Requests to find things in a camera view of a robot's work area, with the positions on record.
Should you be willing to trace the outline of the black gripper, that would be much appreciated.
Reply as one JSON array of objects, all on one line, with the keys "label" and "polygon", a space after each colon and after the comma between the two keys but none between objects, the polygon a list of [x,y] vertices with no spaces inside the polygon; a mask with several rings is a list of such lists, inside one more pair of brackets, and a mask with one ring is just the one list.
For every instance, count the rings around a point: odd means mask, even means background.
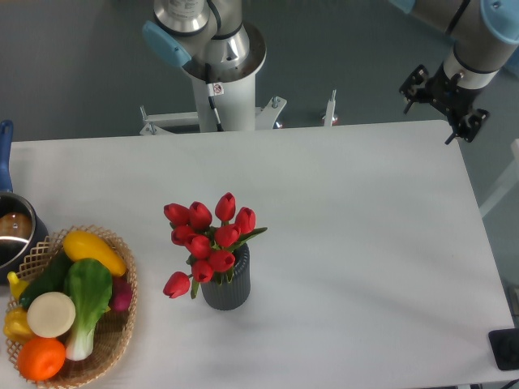
[{"label": "black gripper", "polygon": [[445,140],[450,144],[454,139],[467,143],[474,141],[487,119],[485,109],[474,110],[474,101],[481,88],[468,88],[473,73],[463,65],[449,66],[447,70],[440,66],[429,75],[424,65],[418,65],[399,88],[405,100],[403,113],[408,113],[413,104],[429,104],[447,116],[452,133]]}]

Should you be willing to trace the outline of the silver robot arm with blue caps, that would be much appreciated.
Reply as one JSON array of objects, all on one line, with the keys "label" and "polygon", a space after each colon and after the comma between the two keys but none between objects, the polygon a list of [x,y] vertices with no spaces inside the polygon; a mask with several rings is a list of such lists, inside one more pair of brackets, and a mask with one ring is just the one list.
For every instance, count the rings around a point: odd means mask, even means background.
[{"label": "silver robot arm with blue caps", "polygon": [[453,39],[449,55],[430,75],[418,66],[400,86],[405,111],[415,103],[442,113],[452,133],[474,140],[490,114],[474,101],[518,49],[517,1],[393,1],[392,4]]}]

